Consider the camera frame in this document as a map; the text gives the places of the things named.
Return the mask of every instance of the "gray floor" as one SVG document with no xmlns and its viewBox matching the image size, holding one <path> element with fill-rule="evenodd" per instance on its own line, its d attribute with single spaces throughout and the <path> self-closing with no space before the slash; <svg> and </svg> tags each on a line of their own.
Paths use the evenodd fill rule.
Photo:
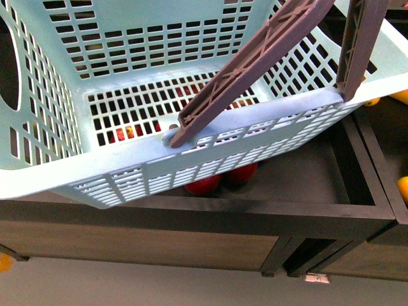
<svg viewBox="0 0 408 306">
<path fill-rule="evenodd" d="M 408 305 L 408 283 L 331 279 L 32 258 L 0 273 L 0 305 Z"/>
</svg>

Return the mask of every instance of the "wooden panel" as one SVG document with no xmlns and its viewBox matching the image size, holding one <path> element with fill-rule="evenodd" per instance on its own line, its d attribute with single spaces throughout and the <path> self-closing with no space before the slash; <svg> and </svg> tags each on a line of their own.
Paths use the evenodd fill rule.
<svg viewBox="0 0 408 306">
<path fill-rule="evenodd" d="M 261 268 L 278 237 L 0 222 L 0 242 L 25 256 L 234 270 Z"/>
<path fill-rule="evenodd" d="M 408 281 L 408 247 L 365 242 L 321 272 Z"/>
</svg>

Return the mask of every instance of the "fruit in basket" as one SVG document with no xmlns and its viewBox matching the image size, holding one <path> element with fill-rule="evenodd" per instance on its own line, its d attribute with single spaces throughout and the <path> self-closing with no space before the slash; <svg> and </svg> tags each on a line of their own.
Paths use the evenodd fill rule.
<svg viewBox="0 0 408 306">
<path fill-rule="evenodd" d="M 247 166 L 239 167 L 224 173 L 224 177 L 228 182 L 243 184 L 253 178 L 257 169 L 258 163 L 248 164 Z"/>
<path fill-rule="evenodd" d="M 408 177 L 402 177 L 398 180 L 398 189 L 402 195 L 402 198 L 408 205 Z"/>
<path fill-rule="evenodd" d="M 196 196 L 205 196 L 214 192 L 221 181 L 222 175 L 217 174 L 212 177 L 203 178 L 196 182 L 185 185 L 184 187 L 192 194 Z"/>
</svg>

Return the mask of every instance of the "black frame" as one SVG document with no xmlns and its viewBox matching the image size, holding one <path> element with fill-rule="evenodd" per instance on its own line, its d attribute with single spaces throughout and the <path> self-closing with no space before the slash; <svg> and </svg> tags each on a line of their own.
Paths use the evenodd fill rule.
<svg viewBox="0 0 408 306">
<path fill-rule="evenodd" d="M 408 207 L 397 188 L 398 173 L 395 172 L 395 169 L 390 169 L 387 162 L 387 159 L 393 159 L 393 156 L 384 156 L 386 153 L 383 152 L 383 150 L 388 151 L 388 153 L 399 150 L 402 152 L 396 154 L 400 156 L 408 152 L 408 148 L 399 148 L 397 144 L 393 145 L 395 143 L 393 138 L 408 139 L 408 121 L 401 121 L 401 118 L 395 116 L 397 113 L 404 114 L 404 111 L 406 113 L 406 106 L 403 104 L 391 98 L 383 98 L 380 105 L 368 109 L 359 109 L 353 113 L 353 120 L 370 156 L 376 177 L 380 181 L 387 202 L 395 215 L 394 222 L 367 240 L 371 244 L 408 246 Z M 379 118 L 384 116 L 385 113 L 390 114 L 385 119 L 387 125 L 379 121 Z M 406 155 L 405 160 L 408 163 L 408 155 Z M 289 267 L 289 274 L 290 276 L 299 276 L 306 272 L 318 273 L 354 249 L 358 244 L 360 243 L 353 242 L 334 252 L 324 250 L 323 256 L 315 254 L 310 259 L 302 261 L 301 265 L 296 268 L 294 268 L 295 265 L 286 263 Z"/>
</svg>

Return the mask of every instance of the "basket side panel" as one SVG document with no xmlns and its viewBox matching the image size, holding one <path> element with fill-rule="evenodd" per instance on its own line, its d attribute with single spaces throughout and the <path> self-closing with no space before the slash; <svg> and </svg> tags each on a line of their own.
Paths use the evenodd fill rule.
<svg viewBox="0 0 408 306">
<path fill-rule="evenodd" d="M 19 79 L 18 109 L 0 97 L 0 168 L 19 169 L 80 154 L 72 93 L 12 5 L 0 5 L 10 29 Z"/>
</svg>

